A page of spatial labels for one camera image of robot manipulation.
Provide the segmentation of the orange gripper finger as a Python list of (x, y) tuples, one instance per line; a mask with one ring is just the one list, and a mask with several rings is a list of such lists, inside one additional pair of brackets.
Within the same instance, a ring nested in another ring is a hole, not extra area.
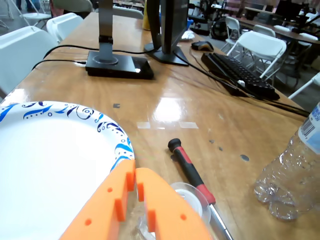
[(156, 172), (137, 168), (135, 181), (148, 230), (157, 240), (212, 239), (199, 214)]
[(128, 193), (134, 190), (136, 164), (119, 163), (64, 231), (61, 240), (116, 240), (126, 220)]

